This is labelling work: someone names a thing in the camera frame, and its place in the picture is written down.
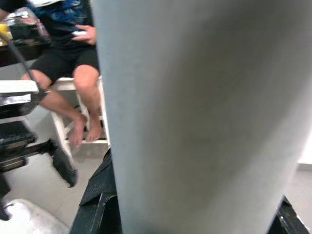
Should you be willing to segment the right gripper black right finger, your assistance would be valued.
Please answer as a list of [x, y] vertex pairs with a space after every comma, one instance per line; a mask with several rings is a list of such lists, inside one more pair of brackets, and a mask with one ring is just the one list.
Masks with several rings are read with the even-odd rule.
[[285, 196], [283, 196], [267, 234], [307, 234], [307, 227]]

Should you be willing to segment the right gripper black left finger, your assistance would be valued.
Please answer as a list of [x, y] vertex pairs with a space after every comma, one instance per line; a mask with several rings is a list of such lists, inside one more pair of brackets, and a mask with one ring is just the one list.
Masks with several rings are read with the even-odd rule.
[[122, 233], [111, 150], [90, 177], [69, 233]]

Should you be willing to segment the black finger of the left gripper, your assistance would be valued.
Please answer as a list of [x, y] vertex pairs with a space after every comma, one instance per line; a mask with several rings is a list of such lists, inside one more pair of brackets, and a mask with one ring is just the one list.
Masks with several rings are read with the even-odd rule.
[[53, 167], [70, 187], [75, 187], [78, 180], [78, 172], [73, 166], [70, 155], [54, 140], [50, 140], [50, 143]]

